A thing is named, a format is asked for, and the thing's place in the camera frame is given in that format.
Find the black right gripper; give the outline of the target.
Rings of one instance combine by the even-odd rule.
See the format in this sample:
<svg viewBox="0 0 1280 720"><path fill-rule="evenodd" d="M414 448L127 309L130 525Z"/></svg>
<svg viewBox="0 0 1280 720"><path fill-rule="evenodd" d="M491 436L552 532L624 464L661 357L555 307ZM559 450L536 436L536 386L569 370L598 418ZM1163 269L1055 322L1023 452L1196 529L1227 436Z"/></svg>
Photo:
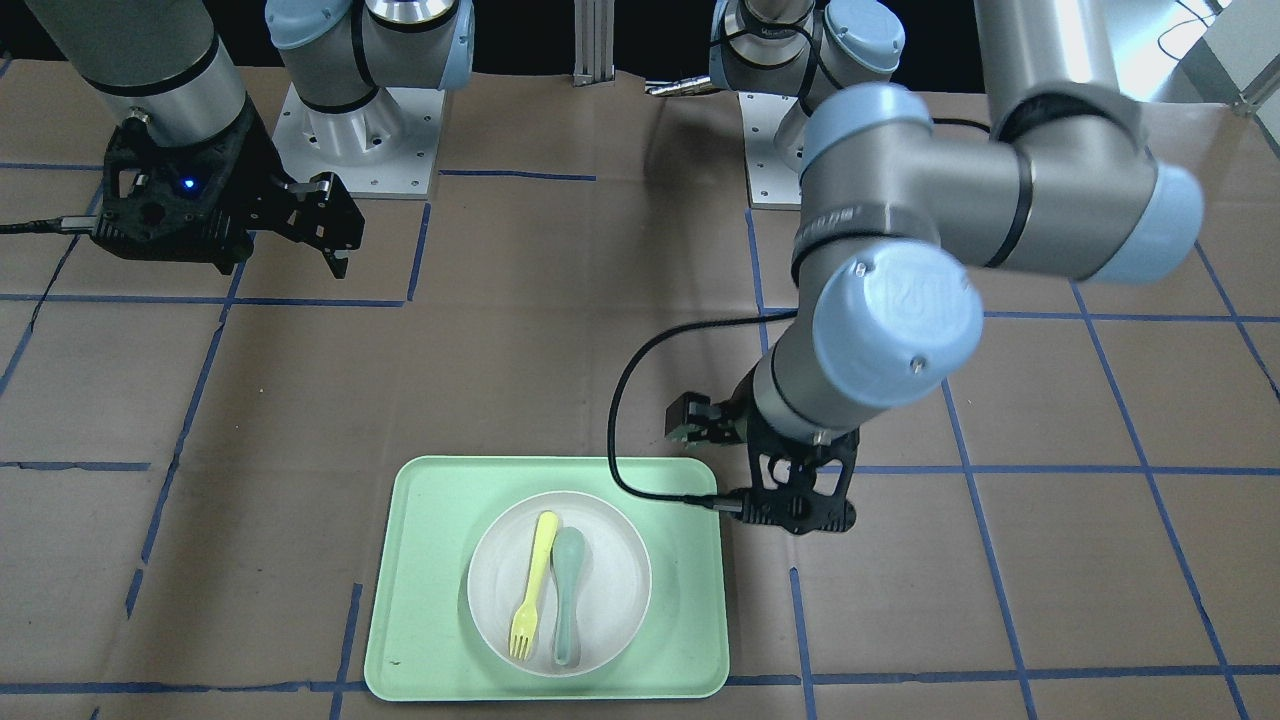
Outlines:
<svg viewBox="0 0 1280 720"><path fill-rule="evenodd" d="M289 176L250 96L229 129L238 151L225 209L247 231L275 232L317 250L332 275L344 279L351 254L361 249L365 218L342 178L332 170L307 181Z"/></svg>

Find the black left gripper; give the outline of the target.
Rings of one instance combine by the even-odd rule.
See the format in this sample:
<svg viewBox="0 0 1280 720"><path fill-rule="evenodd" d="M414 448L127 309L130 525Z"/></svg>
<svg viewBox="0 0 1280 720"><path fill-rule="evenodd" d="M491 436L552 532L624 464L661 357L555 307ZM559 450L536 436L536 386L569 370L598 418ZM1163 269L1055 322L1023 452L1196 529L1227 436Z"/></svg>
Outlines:
<svg viewBox="0 0 1280 720"><path fill-rule="evenodd" d="M755 396L759 366L753 368L722 401L707 400L703 405L704 429L701 438L710 445L769 445L780 438L778 432L765 419Z"/></svg>

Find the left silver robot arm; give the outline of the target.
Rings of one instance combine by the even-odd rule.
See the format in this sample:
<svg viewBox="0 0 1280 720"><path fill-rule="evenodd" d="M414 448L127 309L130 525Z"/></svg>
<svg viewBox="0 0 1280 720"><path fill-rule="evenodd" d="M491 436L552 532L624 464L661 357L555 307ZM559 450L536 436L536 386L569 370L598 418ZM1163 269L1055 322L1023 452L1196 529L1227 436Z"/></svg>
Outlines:
<svg viewBox="0 0 1280 720"><path fill-rule="evenodd" d="M1097 1L978 1L984 142L938 136L891 81L899 18L877 1L721 1L713 83L796 101L797 318L696 439L835 445L929 395L980 338L968 266L1160 281L1204 197L1151 152Z"/></svg>

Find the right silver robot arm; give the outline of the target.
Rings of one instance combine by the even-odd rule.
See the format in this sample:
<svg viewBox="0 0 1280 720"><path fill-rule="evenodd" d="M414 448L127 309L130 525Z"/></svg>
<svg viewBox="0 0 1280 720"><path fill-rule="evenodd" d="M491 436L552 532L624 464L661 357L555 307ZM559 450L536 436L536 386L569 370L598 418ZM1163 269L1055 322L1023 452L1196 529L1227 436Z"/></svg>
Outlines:
<svg viewBox="0 0 1280 720"><path fill-rule="evenodd" d="M474 63L471 1L269 1L269 37L323 169L294 178L201 1L31 1L111 113L95 215L4 234L86 234L116 258L221 274L270 231L319 251L337 279L365 219L340 170L404 142L393 88L456 90Z"/></svg>

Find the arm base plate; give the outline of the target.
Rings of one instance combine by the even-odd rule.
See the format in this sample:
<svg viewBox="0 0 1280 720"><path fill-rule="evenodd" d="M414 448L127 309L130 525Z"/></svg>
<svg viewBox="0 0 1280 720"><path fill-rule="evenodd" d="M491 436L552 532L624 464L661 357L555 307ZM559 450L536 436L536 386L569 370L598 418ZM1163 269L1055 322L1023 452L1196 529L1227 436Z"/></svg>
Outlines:
<svg viewBox="0 0 1280 720"><path fill-rule="evenodd" d="M740 92L748 199L754 209L796 211L808 115L795 97Z"/></svg>
<svg viewBox="0 0 1280 720"><path fill-rule="evenodd" d="M298 181L333 172L355 199L428 200L448 92L383 88L364 108L323 114L291 86L273 142Z"/></svg>

